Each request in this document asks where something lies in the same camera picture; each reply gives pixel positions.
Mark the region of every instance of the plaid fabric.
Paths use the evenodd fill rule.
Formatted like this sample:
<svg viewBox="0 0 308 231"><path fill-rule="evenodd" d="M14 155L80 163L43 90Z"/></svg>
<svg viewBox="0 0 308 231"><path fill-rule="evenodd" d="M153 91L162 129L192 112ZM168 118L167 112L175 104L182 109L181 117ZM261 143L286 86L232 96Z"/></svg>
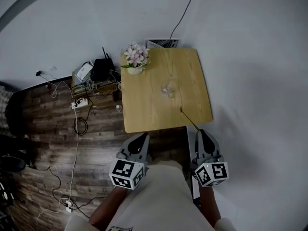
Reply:
<svg viewBox="0 0 308 231"><path fill-rule="evenodd" d="M8 105L12 92L6 91L3 86L0 86L0 134L13 137L9 131L9 125L6 122L5 108Z"/></svg>

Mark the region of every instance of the person's left arm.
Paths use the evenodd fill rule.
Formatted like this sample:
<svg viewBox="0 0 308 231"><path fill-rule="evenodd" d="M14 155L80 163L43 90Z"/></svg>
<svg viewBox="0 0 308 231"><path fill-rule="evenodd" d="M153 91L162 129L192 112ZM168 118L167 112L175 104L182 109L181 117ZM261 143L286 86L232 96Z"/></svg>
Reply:
<svg viewBox="0 0 308 231"><path fill-rule="evenodd" d="M106 230L117 209L126 197L128 189L115 187L101 205L93 212L89 224L99 230Z"/></svg>

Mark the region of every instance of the person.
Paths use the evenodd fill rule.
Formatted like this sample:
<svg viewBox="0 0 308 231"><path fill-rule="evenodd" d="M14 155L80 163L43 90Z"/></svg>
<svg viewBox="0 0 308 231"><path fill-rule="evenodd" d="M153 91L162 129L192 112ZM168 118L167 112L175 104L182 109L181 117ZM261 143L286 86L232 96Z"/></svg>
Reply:
<svg viewBox="0 0 308 231"><path fill-rule="evenodd" d="M181 166L161 162L149 166L134 190L115 187L93 212L89 222L72 216L65 231L235 231L221 218L211 187L201 187L199 210Z"/></svg>

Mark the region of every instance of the shirt sleeve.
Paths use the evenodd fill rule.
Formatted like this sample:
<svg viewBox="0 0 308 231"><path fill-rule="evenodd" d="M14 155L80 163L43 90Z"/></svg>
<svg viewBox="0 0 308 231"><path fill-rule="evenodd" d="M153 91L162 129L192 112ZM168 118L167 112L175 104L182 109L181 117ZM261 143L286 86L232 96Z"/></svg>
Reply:
<svg viewBox="0 0 308 231"><path fill-rule="evenodd" d="M72 215L69 219L64 231L99 231L93 227L82 217Z"/></svg>
<svg viewBox="0 0 308 231"><path fill-rule="evenodd" d="M228 218L222 218L215 224L216 231L237 231Z"/></svg>

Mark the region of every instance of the white flower pot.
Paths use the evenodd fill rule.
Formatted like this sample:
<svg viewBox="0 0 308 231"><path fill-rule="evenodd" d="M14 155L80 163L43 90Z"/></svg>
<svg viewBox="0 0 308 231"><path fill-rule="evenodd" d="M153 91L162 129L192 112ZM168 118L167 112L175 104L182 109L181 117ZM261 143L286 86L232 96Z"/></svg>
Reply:
<svg viewBox="0 0 308 231"><path fill-rule="evenodd" d="M143 71L142 67L129 67L127 69L127 71L131 74L131 75L138 75Z"/></svg>

